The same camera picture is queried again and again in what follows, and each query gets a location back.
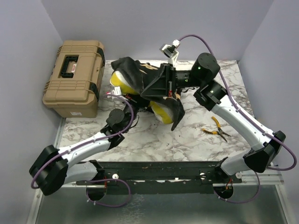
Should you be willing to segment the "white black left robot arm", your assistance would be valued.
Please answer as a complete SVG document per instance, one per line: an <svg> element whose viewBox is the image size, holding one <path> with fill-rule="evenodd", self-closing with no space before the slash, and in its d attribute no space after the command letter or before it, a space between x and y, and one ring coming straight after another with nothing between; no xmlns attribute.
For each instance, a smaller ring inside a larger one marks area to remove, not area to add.
<svg viewBox="0 0 299 224"><path fill-rule="evenodd" d="M106 125L88 139L66 147L45 147L29 169L32 189L40 189L48 196L70 182L90 181L98 184L103 180L100 164L84 160L118 146L125 139L124 134L132 128L138 112L147 109L150 104L139 95L107 93L105 97L118 99L125 107L113 109Z"/></svg>

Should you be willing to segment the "black yellow flower pillowcase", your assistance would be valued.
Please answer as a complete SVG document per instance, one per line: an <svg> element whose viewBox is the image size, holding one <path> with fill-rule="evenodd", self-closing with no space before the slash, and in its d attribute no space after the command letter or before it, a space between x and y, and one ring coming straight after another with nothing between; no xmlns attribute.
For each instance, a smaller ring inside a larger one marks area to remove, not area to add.
<svg viewBox="0 0 299 224"><path fill-rule="evenodd" d="M175 91L171 96L163 88L165 84L155 86L164 67L142 63L129 56L111 62L113 69L110 84L120 87L121 94L137 97L138 109L148 107L156 118L175 130L185 115L180 93Z"/></svg>

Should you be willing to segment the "white pillow yellow edge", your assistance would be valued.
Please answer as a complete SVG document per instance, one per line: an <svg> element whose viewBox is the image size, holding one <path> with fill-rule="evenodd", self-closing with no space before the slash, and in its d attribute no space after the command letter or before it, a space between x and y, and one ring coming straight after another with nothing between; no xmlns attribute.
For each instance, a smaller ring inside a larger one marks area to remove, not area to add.
<svg viewBox="0 0 299 224"><path fill-rule="evenodd" d="M169 107L140 97L139 93L133 90L119 71L112 73L110 84L114 87L112 93L120 93L125 98L132 100L135 105L141 108L151 109L156 118L163 124L171 124L174 122L174 113Z"/></svg>

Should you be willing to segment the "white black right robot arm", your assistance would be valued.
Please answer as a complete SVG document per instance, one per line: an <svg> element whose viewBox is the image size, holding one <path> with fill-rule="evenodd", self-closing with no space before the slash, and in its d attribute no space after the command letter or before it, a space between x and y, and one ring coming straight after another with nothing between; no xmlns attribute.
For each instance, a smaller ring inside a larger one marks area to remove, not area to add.
<svg viewBox="0 0 299 224"><path fill-rule="evenodd" d="M176 70L171 64L163 63L159 74L141 92L143 98L158 99L169 97L177 89L196 87L196 101L208 111L227 121L250 145L250 150L221 161L215 170L215 179L226 182L231 175L247 170L264 172L280 150L279 142L285 140L282 131L273 132L252 119L242 108L234 108L228 91L214 80L220 70L215 57L210 53L198 56L190 70Z"/></svg>

